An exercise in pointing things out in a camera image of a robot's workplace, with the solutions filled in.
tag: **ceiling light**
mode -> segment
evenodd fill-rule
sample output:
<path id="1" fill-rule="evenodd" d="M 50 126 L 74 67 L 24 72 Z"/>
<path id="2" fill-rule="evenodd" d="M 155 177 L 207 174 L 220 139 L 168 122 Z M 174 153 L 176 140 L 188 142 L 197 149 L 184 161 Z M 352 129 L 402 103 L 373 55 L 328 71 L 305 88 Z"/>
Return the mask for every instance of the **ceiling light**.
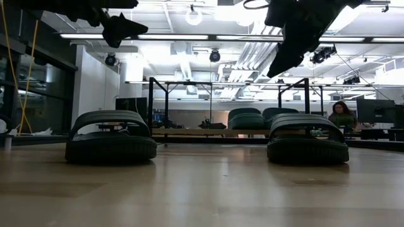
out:
<path id="1" fill-rule="evenodd" d="M 207 40 L 207 35 L 154 35 L 144 34 L 138 36 L 140 40 Z"/>
<path id="2" fill-rule="evenodd" d="M 82 34 L 82 33 L 61 34 L 61 37 L 70 39 L 104 39 L 102 34 Z"/>
<path id="3" fill-rule="evenodd" d="M 321 37 L 320 42 L 363 42 L 363 37 Z"/>
<path id="4" fill-rule="evenodd" d="M 374 38 L 372 42 L 392 42 L 392 43 L 404 43 L 404 38 L 386 37 L 386 38 Z"/>
<path id="5" fill-rule="evenodd" d="M 196 13 L 196 18 L 192 19 L 191 13 Z M 194 9 L 194 6 L 191 5 L 191 10 L 187 10 L 187 13 L 185 14 L 185 20 L 190 25 L 198 25 L 202 22 L 202 12 L 199 9 Z"/>
<path id="6" fill-rule="evenodd" d="M 103 40 L 102 34 L 83 34 L 83 33 L 65 33 L 60 34 L 62 38 L 84 39 L 84 40 Z M 162 34 L 144 34 L 138 35 L 140 40 L 207 40 L 207 35 L 162 35 Z"/>
<path id="7" fill-rule="evenodd" d="M 282 36 L 262 36 L 262 35 L 218 35 L 218 40 L 240 40 L 240 41 L 272 41 L 272 42 L 283 42 Z"/>

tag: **wire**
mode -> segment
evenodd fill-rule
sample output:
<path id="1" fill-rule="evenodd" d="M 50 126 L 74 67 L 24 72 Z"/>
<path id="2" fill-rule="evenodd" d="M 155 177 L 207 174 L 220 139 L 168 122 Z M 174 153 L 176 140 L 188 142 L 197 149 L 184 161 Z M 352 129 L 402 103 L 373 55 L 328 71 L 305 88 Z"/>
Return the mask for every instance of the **wire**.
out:
<path id="1" fill-rule="evenodd" d="M 6 13 L 5 13 L 5 10 L 4 10 L 4 1 L 1 1 L 1 12 L 2 12 L 2 14 L 3 14 L 4 33 L 5 33 L 5 35 L 6 35 L 6 44 L 7 44 L 7 50 L 8 50 L 8 58 L 9 58 L 9 60 L 10 60 L 10 65 L 11 65 L 11 73 L 12 73 L 13 79 L 14 79 L 14 87 L 15 87 L 15 90 L 16 90 L 17 93 L 18 93 L 17 78 L 16 78 L 16 76 L 15 76 L 15 70 L 14 70 L 13 60 L 12 60 L 12 58 L 11 58 L 10 43 L 9 43 L 9 40 L 8 40 L 7 21 L 6 21 Z M 18 100 L 20 101 L 20 106 L 21 106 L 21 109 L 22 109 L 22 108 L 23 108 L 23 103 L 22 103 L 22 101 L 21 101 L 21 97 L 20 97 L 20 96 L 18 97 Z M 25 121 L 27 122 L 28 128 L 30 129 L 30 132 L 32 133 L 32 128 L 31 128 L 31 125 L 30 125 L 30 123 L 29 123 L 29 121 L 28 121 L 28 119 L 27 119 L 27 116 L 23 115 L 21 119 L 25 119 Z"/>
<path id="2" fill-rule="evenodd" d="M 336 54 L 351 70 L 352 72 L 354 72 L 358 77 L 360 77 L 361 79 L 363 79 L 363 81 L 365 81 L 371 88 L 373 88 L 376 92 L 380 93 L 380 95 L 384 96 L 385 98 L 387 98 L 388 100 L 391 101 L 391 99 L 389 99 L 389 97 L 387 97 L 386 95 L 384 95 L 381 91 L 379 91 L 377 88 L 373 87 L 373 85 L 369 82 L 367 82 L 366 79 L 364 79 L 362 76 L 359 75 L 359 73 L 357 73 L 338 53 Z"/>
<path id="3" fill-rule="evenodd" d="M 27 78 L 27 85 L 25 86 L 25 97 L 24 97 L 24 106 L 23 106 L 23 117 L 21 118 L 21 127 L 20 130 L 18 131 L 18 135 L 21 135 L 21 131 L 24 126 L 24 118 L 25 118 L 25 107 L 27 107 L 27 100 L 28 100 L 28 87 L 30 86 L 30 78 L 31 78 L 31 72 L 32 72 L 32 65 L 33 65 L 33 53 L 35 52 L 35 43 L 37 41 L 37 31 L 38 31 L 38 24 L 39 20 L 35 23 L 35 31 L 33 32 L 33 43 L 32 43 L 32 51 L 31 51 L 31 63 L 30 63 L 30 69 L 28 71 L 28 78 Z"/>
<path id="4" fill-rule="evenodd" d="M 245 9 L 251 9 L 251 10 L 254 10 L 254 9 L 265 9 L 265 8 L 269 8 L 269 7 L 270 7 L 270 4 L 266 4 L 266 5 L 263 5 L 263 6 L 257 6 L 257 7 L 248 7 L 248 6 L 247 6 L 247 3 L 250 3 L 250 2 L 252 2 L 252 1 L 255 1 L 255 0 L 245 0 L 242 5 L 244 6 Z"/>

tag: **green sweater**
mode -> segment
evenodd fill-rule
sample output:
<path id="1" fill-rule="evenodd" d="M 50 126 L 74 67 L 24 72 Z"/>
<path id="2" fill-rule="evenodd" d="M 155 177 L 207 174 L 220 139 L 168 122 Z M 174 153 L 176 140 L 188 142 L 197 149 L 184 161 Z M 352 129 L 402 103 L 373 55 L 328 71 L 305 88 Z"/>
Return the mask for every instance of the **green sweater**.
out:
<path id="1" fill-rule="evenodd" d="M 357 120 L 354 115 L 350 114 L 331 114 L 328 118 L 332 123 L 334 123 L 337 127 L 347 126 L 347 127 L 355 127 Z"/>

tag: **glass wall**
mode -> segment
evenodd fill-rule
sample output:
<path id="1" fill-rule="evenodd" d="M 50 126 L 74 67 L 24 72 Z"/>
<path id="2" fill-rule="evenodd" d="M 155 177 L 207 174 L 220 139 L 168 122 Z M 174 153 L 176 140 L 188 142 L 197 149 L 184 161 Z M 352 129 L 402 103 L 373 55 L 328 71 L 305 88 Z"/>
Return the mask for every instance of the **glass wall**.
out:
<path id="1" fill-rule="evenodd" d="M 18 90 L 18 98 L 24 101 L 25 91 Z M 50 128 L 55 134 L 63 133 L 63 112 L 63 100 L 28 92 L 25 115 L 33 132 L 41 132 Z M 15 117 L 16 125 L 20 124 L 21 117 L 22 108 L 18 105 Z M 30 133 L 26 122 L 23 124 L 22 132 Z"/>
<path id="2" fill-rule="evenodd" d="M 21 99 L 22 103 L 27 99 L 25 115 L 32 132 L 51 129 L 52 134 L 56 135 L 68 133 L 71 122 L 74 74 L 35 58 L 32 62 L 26 95 L 31 61 L 32 58 L 29 55 L 21 56 L 18 99 Z M 21 118 L 22 106 L 17 101 L 14 118 L 16 127 L 21 124 Z M 26 122 L 23 123 L 21 131 L 30 133 Z"/>
<path id="3" fill-rule="evenodd" d="M 11 73 L 11 64 L 6 57 L 7 53 L 0 49 L 0 114 L 9 118 L 13 116 L 13 98 L 14 98 L 14 79 Z M 17 59 L 16 54 L 12 52 L 12 57 Z"/>

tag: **ceiling duct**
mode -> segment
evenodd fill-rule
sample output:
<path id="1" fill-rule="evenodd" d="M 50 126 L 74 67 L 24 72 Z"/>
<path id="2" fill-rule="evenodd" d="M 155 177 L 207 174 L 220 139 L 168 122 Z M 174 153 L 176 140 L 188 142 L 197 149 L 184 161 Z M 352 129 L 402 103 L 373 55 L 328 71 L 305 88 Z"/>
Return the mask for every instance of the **ceiling duct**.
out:
<path id="1" fill-rule="evenodd" d="M 192 81 L 192 71 L 191 71 L 191 65 L 189 64 L 189 56 L 192 50 L 191 44 L 187 44 L 184 41 L 176 41 L 171 45 L 171 49 L 175 51 L 175 54 L 177 54 L 180 58 L 180 68 L 182 72 L 182 77 L 184 78 L 184 81 Z M 188 85 L 186 88 L 187 95 L 197 95 L 198 94 L 198 88 L 193 85 Z"/>

